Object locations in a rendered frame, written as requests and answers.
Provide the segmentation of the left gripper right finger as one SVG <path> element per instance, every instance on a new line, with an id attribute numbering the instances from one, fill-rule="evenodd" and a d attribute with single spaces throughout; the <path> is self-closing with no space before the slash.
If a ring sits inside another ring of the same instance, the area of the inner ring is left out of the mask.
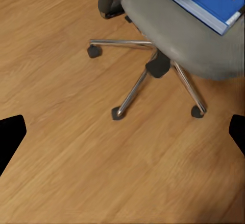
<path id="1" fill-rule="evenodd" d="M 232 116 L 229 134 L 245 156 L 245 116 L 236 114 Z"/>

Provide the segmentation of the swivel chair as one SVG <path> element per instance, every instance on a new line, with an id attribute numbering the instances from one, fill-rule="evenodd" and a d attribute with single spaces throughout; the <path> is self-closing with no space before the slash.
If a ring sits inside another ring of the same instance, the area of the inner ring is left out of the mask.
<path id="1" fill-rule="evenodd" d="M 196 118 L 207 110 L 182 69 L 209 80 L 228 80 L 245 73 L 245 14 L 220 35 L 174 0 L 99 0 L 98 9 L 104 19 L 127 14 L 125 20 L 133 22 L 148 41 L 91 39 L 90 58 L 99 56 L 95 44 L 154 50 L 122 106 L 112 109 L 113 120 L 123 119 L 148 73 L 161 78 L 172 66 L 196 103 L 191 109 Z"/>

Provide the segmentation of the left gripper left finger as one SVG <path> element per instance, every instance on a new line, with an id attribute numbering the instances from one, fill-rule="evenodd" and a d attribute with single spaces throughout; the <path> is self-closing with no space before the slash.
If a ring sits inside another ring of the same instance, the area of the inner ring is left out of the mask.
<path id="1" fill-rule="evenodd" d="M 0 120 L 0 176 L 27 133 L 23 115 Z"/>

